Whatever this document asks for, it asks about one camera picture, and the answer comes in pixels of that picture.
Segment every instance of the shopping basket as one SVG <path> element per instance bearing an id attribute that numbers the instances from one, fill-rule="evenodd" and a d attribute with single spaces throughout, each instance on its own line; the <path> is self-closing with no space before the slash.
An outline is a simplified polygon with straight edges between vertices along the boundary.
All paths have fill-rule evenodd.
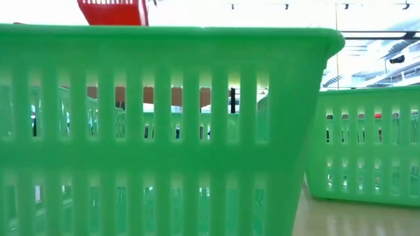
<path id="1" fill-rule="evenodd" d="M 77 0 L 91 26 L 148 26 L 146 0 Z"/>
<path id="2" fill-rule="evenodd" d="M 420 206 L 420 87 L 322 92 L 306 166 L 315 197 Z"/>
<path id="3" fill-rule="evenodd" d="M 343 45 L 342 36 L 330 29 L 0 26 L 1 84 L 10 87 L 12 121 L 0 139 L 0 189 L 16 190 L 15 230 L 33 234 L 33 189 L 40 185 L 45 232 L 61 235 L 65 185 L 72 190 L 74 235 L 93 232 L 92 215 L 99 217 L 99 232 L 116 234 L 122 221 L 118 189 L 127 196 L 123 215 L 129 235 L 144 233 L 147 222 L 157 236 L 171 234 L 174 189 L 182 199 L 179 220 L 186 235 L 197 235 L 203 217 L 207 233 L 224 235 L 231 219 L 227 209 L 238 212 L 231 229 L 251 235 L 257 196 L 264 216 L 260 231 L 290 235 L 304 170 L 299 154 L 322 71 Z M 87 86 L 96 85 L 97 113 L 86 100 Z M 69 88 L 68 137 L 60 135 L 59 86 Z M 115 129 L 115 86 L 126 87 L 123 137 Z M 230 125 L 226 112 L 230 86 L 241 91 L 237 125 Z M 30 87 L 41 91 L 37 136 Z M 142 87 L 154 88 L 152 138 L 144 138 Z M 171 128 L 171 87 L 182 87 L 178 139 Z M 200 136 L 201 87 L 211 87 L 209 139 Z M 270 93 L 258 111 L 257 87 Z M 305 116 L 299 115 L 302 110 Z M 97 130 L 89 116 L 97 116 Z M 259 119 L 268 123 L 265 138 L 256 136 Z M 231 136 L 228 127 L 237 127 L 238 135 Z M 144 212 L 146 188 L 153 191 L 153 216 Z M 227 201 L 230 189 L 237 194 Z M 199 207 L 200 194 L 208 196 L 207 212 Z M 89 210 L 92 195 L 98 197 L 96 213 Z M 7 201 L 0 199 L 3 206 Z"/>

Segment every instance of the red basket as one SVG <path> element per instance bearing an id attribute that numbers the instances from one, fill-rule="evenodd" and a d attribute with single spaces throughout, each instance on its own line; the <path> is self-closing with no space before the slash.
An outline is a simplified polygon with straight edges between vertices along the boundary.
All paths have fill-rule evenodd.
<path id="1" fill-rule="evenodd" d="M 77 0 L 90 25 L 148 26 L 146 0 Z"/>

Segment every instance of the basket slot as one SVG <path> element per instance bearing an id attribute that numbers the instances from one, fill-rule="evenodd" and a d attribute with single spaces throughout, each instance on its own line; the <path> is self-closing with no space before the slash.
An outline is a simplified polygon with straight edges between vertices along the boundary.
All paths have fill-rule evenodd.
<path id="1" fill-rule="evenodd" d="M 127 229 L 129 236 L 143 234 L 143 181 L 140 176 L 130 172 L 127 179 Z"/>
<path id="2" fill-rule="evenodd" d="M 88 132 L 86 75 L 73 73 L 70 78 L 70 136 L 77 142 L 86 140 Z"/>
<path id="3" fill-rule="evenodd" d="M 358 192 L 358 181 L 357 181 L 357 168 L 358 160 L 355 156 L 349 158 L 348 168 L 347 168 L 347 189 L 351 194 L 356 194 Z"/>
<path id="4" fill-rule="evenodd" d="M 182 114 L 181 113 L 172 113 L 172 139 L 180 140 L 184 137 L 183 126 L 182 126 Z"/>
<path id="5" fill-rule="evenodd" d="M 226 68 L 213 68 L 211 79 L 211 140 L 223 144 L 227 139 L 228 72 Z"/>
<path id="6" fill-rule="evenodd" d="M 42 78 L 41 104 L 43 104 L 43 134 L 46 141 L 58 138 L 58 83 L 54 71 L 46 71 Z"/>
<path id="7" fill-rule="evenodd" d="M 156 175 L 156 236 L 171 234 L 171 179 L 165 170 Z"/>
<path id="8" fill-rule="evenodd" d="M 203 134 L 203 140 L 210 140 L 211 139 L 211 114 L 210 113 L 201 113 L 199 117 L 199 123 L 201 127 L 203 127 L 202 134 Z"/>
<path id="9" fill-rule="evenodd" d="M 68 112 L 68 99 L 61 98 L 59 103 L 59 109 L 60 110 L 60 135 L 61 137 L 67 137 L 68 136 L 68 124 L 67 124 L 67 112 Z"/>
<path id="10" fill-rule="evenodd" d="M 400 159 L 400 196 L 403 199 L 407 199 L 409 196 L 409 183 L 411 176 L 411 160 Z"/>
<path id="11" fill-rule="evenodd" d="M 365 116 L 365 129 L 366 129 L 366 136 L 365 136 L 365 144 L 366 145 L 373 145 L 375 143 L 375 116 L 373 112 L 373 106 L 368 106 L 366 108 L 366 116 Z"/>
<path id="12" fill-rule="evenodd" d="M 268 138 L 268 109 L 267 109 L 268 97 L 261 99 L 258 102 L 258 113 L 257 113 L 257 139 L 258 141 L 267 141 Z"/>
<path id="13" fill-rule="evenodd" d="M 392 124 L 391 124 L 391 141 L 392 144 L 400 144 L 401 135 L 400 135 L 400 111 L 393 111 L 392 112 Z"/>
<path id="14" fill-rule="evenodd" d="M 383 165 L 380 159 L 374 160 L 374 169 L 373 169 L 373 177 L 374 177 L 374 192 L 375 193 L 382 193 L 383 189 Z"/>
<path id="15" fill-rule="evenodd" d="M 171 137 L 171 74 L 166 68 L 158 68 L 155 76 L 155 139 L 168 142 Z"/>
<path id="16" fill-rule="evenodd" d="M 342 117 L 341 117 L 341 108 L 339 106 L 334 106 L 333 107 L 333 118 L 332 118 L 332 123 L 333 123 L 333 132 L 332 132 L 332 140 L 330 138 L 330 142 L 332 141 L 333 144 L 340 144 L 341 143 L 341 139 L 342 139 Z"/>
<path id="17" fill-rule="evenodd" d="M 253 232 L 253 207 L 254 185 L 251 173 L 242 173 L 239 178 L 239 222 L 238 235 L 252 236 Z"/>
<path id="18" fill-rule="evenodd" d="M 257 71 L 253 66 L 246 65 L 241 70 L 241 93 L 239 134 L 241 142 L 247 146 L 255 143 L 256 133 Z"/>
<path id="19" fill-rule="evenodd" d="M 390 179 L 391 175 L 387 174 L 387 172 L 389 170 L 392 170 L 393 167 L 391 166 L 390 160 L 387 158 L 382 157 L 380 159 L 380 162 L 381 162 L 381 182 L 382 182 L 380 192 L 381 194 L 384 194 L 385 196 L 389 196 L 391 192 L 391 189 L 390 189 L 391 186 L 389 184 L 391 183 L 391 179 Z"/>
<path id="20" fill-rule="evenodd" d="M 348 190 L 348 159 L 342 158 L 342 162 L 340 163 L 340 188 L 341 191 Z"/>
<path id="21" fill-rule="evenodd" d="M 74 235 L 88 236 L 88 181 L 84 172 L 76 172 L 73 176 L 73 232 Z"/>
<path id="22" fill-rule="evenodd" d="M 390 174 L 386 174 L 385 176 L 390 176 L 390 178 L 388 178 L 388 181 L 384 181 L 384 186 L 387 187 L 387 190 L 384 192 L 386 194 L 391 193 L 392 195 L 399 195 L 400 193 L 400 179 L 401 179 L 401 175 L 400 175 L 400 161 L 397 159 L 393 159 L 392 160 L 392 165 L 388 166 L 389 169 L 384 168 L 384 170 L 389 170 Z"/>
<path id="23" fill-rule="evenodd" d="M 390 128 L 392 126 L 392 111 L 390 106 L 384 106 L 382 112 L 382 143 L 384 146 L 391 144 Z"/>
<path id="24" fill-rule="evenodd" d="M 357 169 L 356 169 L 356 179 L 357 179 L 357 191 L 364 192 L 366 185 L 366 166 L 365 161 L 362 158 L 358 158 L 357 160 Z"/>
<path id="25" fill-rule="evenodd" d="M 19 171 L 16 185 L 16 204 L 20 236 L 35 235 L 35 191 L 33 190 L 33 187 L 34 184 L 31 173 L 26 170 Z"/>
<path id="26" fill-rule="evenodd" d="M 96 101 L 88 102 L 89 125 L 87 129 L 88 136 L 98 135 L 98 104 Z"/>
<path id="27" fill-rule="evenodd" d="M 200 138 L 200 74 L 186 70 L 182 84 L 182 136 L 185 142 L 196 143 Z"/>
<path id="28" fill-rule="evenodd" d="M 224 236 L 226 233 L 226 177 L 216 172 L 210 179 L 210 236 Z"/>
<path id="29" fill-rule="evenodd" d="M 282 111 L 282 107 L 279 106 L 279 102 L 281 97 L 281 79 L 277 71 L 271 71 L 270 72 L 270 78 L 269 78 L 269 84 L 270 87 L 268 88 L 268 94 L 270 97 L 268 98 L 268 111 L 267 112 L 267 118 L 268 118 L 268 126 L 270 127 L 268 129 L 268 140 L 269 142 L 281 142 L 279 139 L 279 130 L 282 130 L 282 122 L 285 121 L 279 121 L 279 116 Z"/>
<path id="30" fill-rule="evenodd" d="M 114 140 L 116 138 L 114 76 L 111 72 L 104 71 L 98 80 L 99 136 L 103 140 Z"/>
<path id="31" fill-rule="evenodd" d="M 33 120 L 33 136 L 34 137 L 40 137 L 43 133 L 43 104 L 41 104 L 41 93 L 39 91 L 38 87 L 31 87 L 30 88 L 30 101 L 31 106 L 34 106 L 35 110 L 32 112 L 35 112 L 35 118 Z"/>
<path id="32" fill-rule="evenodd" d="M 410 142 L 413 144 L 419 143 L 419 110 L 411 110 L 411 127 L 410 127 Z"/>
<path id="33" fill-rule="evenodd" d="M 341 176 L 343 160 L 341 156 L 336 155 L 333 157 L 332 162 L 332 175 L 331 175 L 331 190 L 334 192 L 339 192 L 343 188 L 343 177 Z"/>
<path id="34" fill-rule="evenodd" d="M 373 127 L 374 140 L 376 144 L 380 144 L 382 142 L 382 127 L 383 127 L 381 113 L 375 113 L 374 123 L 375 123 L 375 126 Z"/>
<path id="35" fill-rule="evenodd" d="M 410 172 L 410 192 L 409 194 L 414 197 L 419 196 L 420 184 L 419 184 L 419 164 L 418 161 L 411 162 L 411 172 Z"/>
<path id="36" fill-rule="evenodd" d="M 12 76 L 12 104 L 16 104 L 12 107 L 14 131 L 18 141 L 25 141 L 32 135 L 29 75 L 25 68 L 15 68 Z"/>
<path id="37" fill-rule="evenodd" d="M 142 140 L 144 135 L 143 125 L 143 86 L 142 79 L 137 73 L 129 71 L 127 73 L 127 103 L 126 103 L 126 116 L 127 127 L 127 140 Z"/>
<path id="38" fill-rule="evenodd" d="M 125 137 L 125 113 L 117 111 L 117 138 L 124 138 Z"/>
<path id="39" fill-rule="evenodd" d="M 198 175 L 193 172 L 185 174 L 184 177 L 184 199 L 182 228 L 185 236 L 196 236 L 198 234 Z"/>
<path id="40" fill-rule="evenodd" d="M 375 193 L 375 163 L 370 155 L 363 155 L 362 160 L 365 162 L 365 165 L 363 166 L 363 192 L 371 197 Z"/>
<path id="41" fill-rule="evenodd" d="M 351 107 L 348 111 L 348 144 L 349 145 L 357 144 L 357 108 L 356 107 Z"/>
<path id="42" fill-rule="evenodd" d="M 154 138 L 154 113 L 144 113 L 144 138 Z"/>
<path id="43" fill-rule="evenodd" d="M 400 132 L 401 145 L 408 146 L 410 144 L 410 124 L 411 124 L 411 109 L 409 104 L 401 104 L 400 106 Z"/>
<path id="44" fill-rule="evenodd" d="M 0 137 L 13 133 L 10 86 L 0 86 Z"/>
<path id="45" fill-rule="evenodd" d="M 358 114 L 358 120 L 357 120 L 357 142 L 359 144 L 364 144 L 366 139 L 366 120 L 365 120 L 365 114 L 359 113 Z"/>
<path id="46" fill-rule="evenodd" d="M 341 142 L 344 144 L 348 143 L 348 114 L 343 113 L 341 115 Z"/>
<path id="47" fill-rule="evenodd" d="M 62 235 L 62 186 L 58 172 L 48 172 L 45 176 L 45 215 L 47 235 Z"/>
<path id="48" fill-rule="evenodd" d="M 333 141 L 333 115 L 328 113 L 328 111 L 325 120 L 325 137 L 327 143 L 331 143 Z"/>

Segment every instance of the green plastic basket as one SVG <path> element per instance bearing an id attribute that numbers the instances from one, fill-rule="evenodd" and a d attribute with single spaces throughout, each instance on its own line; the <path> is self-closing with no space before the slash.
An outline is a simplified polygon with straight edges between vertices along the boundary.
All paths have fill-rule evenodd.
<path id="1" fill-rule="evenodd" d="M 306 178 L 315 197 L 420 206 L 420 87 L 322 92 Z"/>
<path id="2" fill-rule="evenodd" d="M 184 235 L 290 235 L 308 120 L 327 59 L 343 45 L 330 29 L 0 26 L 0 82 L 10 89 L 2 106 L 11 123 L 0 137 L 0 229 L 11 186 L 22 236 L 62 235 L 65 227 L 114 236 L 121 224 L 128 235 L 169 236 L 175 226 Z M 97 106 L 87 86 L 98 86 Z M 115 109 L 115 86 L 126 87 L 125 115 Z M 230 86 L 241 91 L 236 121 L 226 112 Z M 59 87 L 69 87 L 68 98 Z M 154 87 L 152 117 L 142 112 L 143 87 Z M 179 119 L 171 87 L 182 87 Z M 201 139 L 201 87 L 211 87 L 210 139 Z M 270 100 L 257 111 L 258 87 L 269 88 Z M 42 113 L 37 136 L 32 101 Z M 70 213 L 63 185 L 71 186 Z M 34 186 L 44 195 L 41 229 Z"/>

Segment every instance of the tiled floor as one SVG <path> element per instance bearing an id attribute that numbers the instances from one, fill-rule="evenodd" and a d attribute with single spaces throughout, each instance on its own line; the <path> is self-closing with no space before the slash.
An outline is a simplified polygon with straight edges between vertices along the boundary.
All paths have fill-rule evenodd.
<path id="1" fill-rule="evenodd" d="M 420 208 L 317 200 L 306 186 L 293 236 L 418 236 Z"/>

